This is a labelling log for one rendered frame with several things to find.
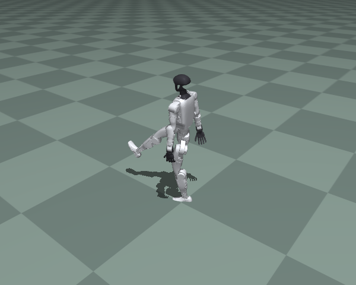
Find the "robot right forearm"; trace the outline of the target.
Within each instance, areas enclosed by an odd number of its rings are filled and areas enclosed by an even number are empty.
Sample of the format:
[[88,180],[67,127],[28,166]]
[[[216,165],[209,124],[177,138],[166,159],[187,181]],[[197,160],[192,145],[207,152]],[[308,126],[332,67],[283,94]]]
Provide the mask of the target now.
[[201,113],[200,112],[198,115],[194,116],[194,120],[195,120],[195,125],[197,127],[197,130],[202,129],[201,128]]

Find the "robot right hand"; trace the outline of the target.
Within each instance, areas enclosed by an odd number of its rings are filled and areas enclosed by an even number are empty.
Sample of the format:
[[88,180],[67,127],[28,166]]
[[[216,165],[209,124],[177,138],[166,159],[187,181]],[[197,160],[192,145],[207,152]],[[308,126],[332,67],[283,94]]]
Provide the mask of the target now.
[[[202,126],[201,126],[201,128],[202,128]],[[206,142],[205,134],[204,134],[204,132],[202,130],[203,129],[197,130],[197,127],[196,127],[197,133],[196,133],[195,141],[196,141],[197,136],[198,136],[198,144],[199,144],[199,139],[200,139],[201,145],[202,145],[202,141],[203,141],[203,143],[204,143],[204,140]],[[204,139],[203,139],[203,137],[204,137]],[[202,140],[201,140],[201,138],[202,138]]]

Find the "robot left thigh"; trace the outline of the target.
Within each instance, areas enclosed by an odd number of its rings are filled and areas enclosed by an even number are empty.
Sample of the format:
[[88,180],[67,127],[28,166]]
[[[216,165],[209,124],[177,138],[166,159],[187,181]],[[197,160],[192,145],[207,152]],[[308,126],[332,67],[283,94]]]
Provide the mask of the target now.
[[[175,175],[177,176],[178,173],[184,173],[185,178],[186,178],[186,170],[181,169],[182,162],[183,162],[183,155],[187,153],[187,145],[186,141],[181,140],[180,144],[176,144],[174,150],[173,150],[173,155],[174,155],[174,160],[175,162],[172,162],[172,167]],[[173,161],[173,159],[172,159]]]

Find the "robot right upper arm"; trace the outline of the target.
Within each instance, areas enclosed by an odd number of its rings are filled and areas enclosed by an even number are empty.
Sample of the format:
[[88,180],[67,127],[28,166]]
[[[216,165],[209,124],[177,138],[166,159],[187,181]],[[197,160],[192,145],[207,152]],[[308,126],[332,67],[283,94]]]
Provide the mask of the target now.
[[194,92],[194,91],[189,91],[190,93],[192,93],[194,95],[194,98],[195,98],[195,114],[194,116],[198,115],[199,114],[199,105],[198,105],[198,100],[197,100],[197,92]]

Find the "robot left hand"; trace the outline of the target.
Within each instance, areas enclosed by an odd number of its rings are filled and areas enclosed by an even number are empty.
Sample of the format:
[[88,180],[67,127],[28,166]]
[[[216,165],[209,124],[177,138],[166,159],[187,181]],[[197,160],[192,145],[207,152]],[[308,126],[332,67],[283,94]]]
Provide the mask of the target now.
[[[173,147],[172,147],[172,152],[170,152],[170,151],[167,151],[166,152],[166,155],[164,156],[164,158],[166,157],[166,161],[169,161],[169,162],[175,162],[175,160],[174,160],[174,155],[173,155]],[[173,159],[173,161],[172,161],[172,159]]]

